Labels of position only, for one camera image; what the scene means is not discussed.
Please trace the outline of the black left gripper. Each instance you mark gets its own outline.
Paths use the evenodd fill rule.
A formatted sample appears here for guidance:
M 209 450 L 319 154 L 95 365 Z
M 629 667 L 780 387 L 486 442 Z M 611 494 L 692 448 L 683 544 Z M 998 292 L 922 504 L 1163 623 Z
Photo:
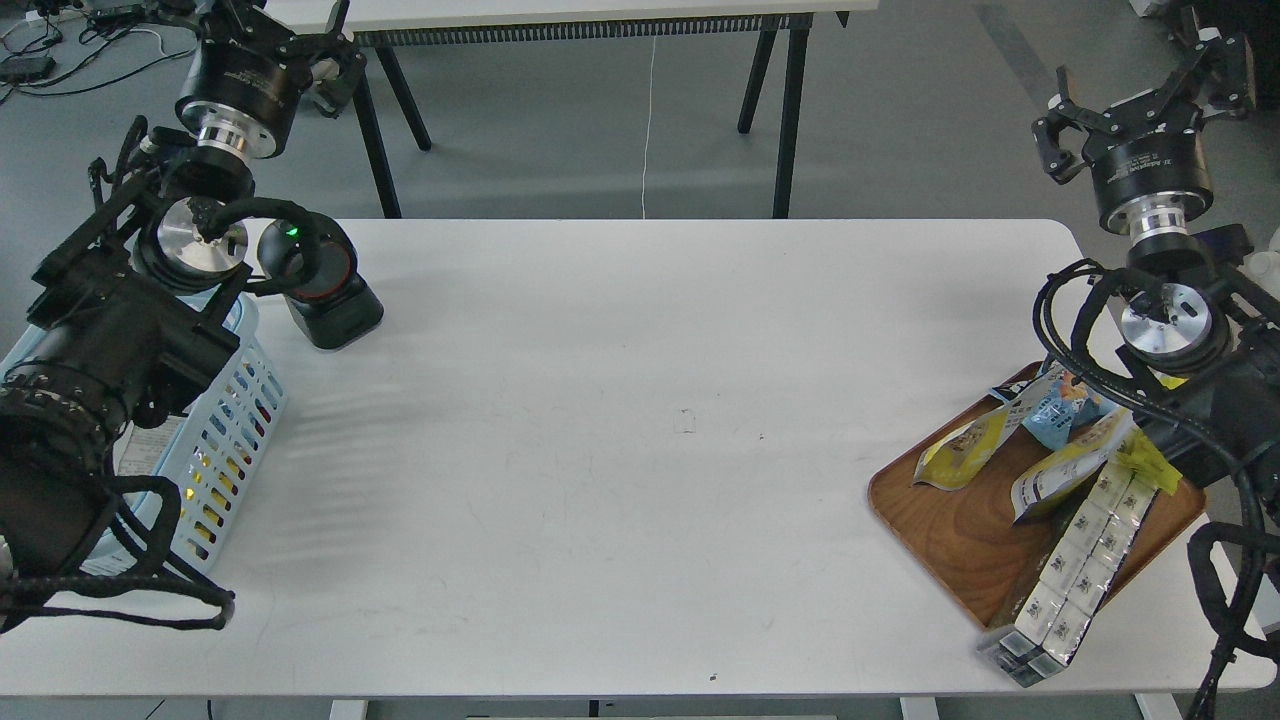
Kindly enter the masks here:
M 367 60 L 346 36 L 300 36 L 253 1 L 212 1 L 175 113 L 201 143 L 243 160 L 283 152 L 300 100 L 326 118 L 349 105 Z

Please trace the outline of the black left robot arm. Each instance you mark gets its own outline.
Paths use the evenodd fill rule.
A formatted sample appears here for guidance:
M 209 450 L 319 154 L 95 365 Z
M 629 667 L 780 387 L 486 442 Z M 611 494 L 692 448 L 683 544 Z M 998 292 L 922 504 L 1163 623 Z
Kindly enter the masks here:
M 300 101 L 351 100 L 365 56 L 337 1 L 301 35 L 261 1 L 146 1 L 147 20 L 188 26 L 195 64 L 175 128 L 136 118 L 114 168 L 90 168 L 93 213 L 38 265 L 33 346 L 3 373 L 3 629 L 67 618 L 56 594 L 136 591 L 196 600 L 211 618 L 109 618 L 219 630 L 234 596 L 184 560 L 177 480 L 122 475 L 113 450 L 192 407 L 244 340 L 227 327 L 242 293 L 280 295 L 311 345 L 339 348 L 384 309 L 348 234 L 296 202 L 256 195 L 250 163 L 280 155 Z

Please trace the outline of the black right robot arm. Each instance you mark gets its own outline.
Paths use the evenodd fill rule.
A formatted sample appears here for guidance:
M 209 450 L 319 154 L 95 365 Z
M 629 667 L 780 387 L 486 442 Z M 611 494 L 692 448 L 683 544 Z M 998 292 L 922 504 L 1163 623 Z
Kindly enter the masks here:
M 1126 264 L 1093 260 L 1052 274 L 1033 305 L 1048 355 L 1129 409 L 1162 456 L 1193 486 L 1229 479 L 1242 521 L 1212 521 L 1188 544 L 1199 605 L 1217 643 L 1190 717 L 1215 715 L 1219 680 L 1239 655 L 1277 657 L 1245 630 L 1266 570 L 1277 562 L 1279 305 L 1244 272 L 1242 225 L 1194 233 L 1213 202 L 1201 138 L 1213 118 L 1256 105 L 1244 33 L 1181 12 L 1184 55 L 1166 81 L 1094 111 L 1071 99 L 1071 78 L 1033 126 L 1041 165 L 1064 184 L 1091 173 L 1100 227 L 1130 241 Z

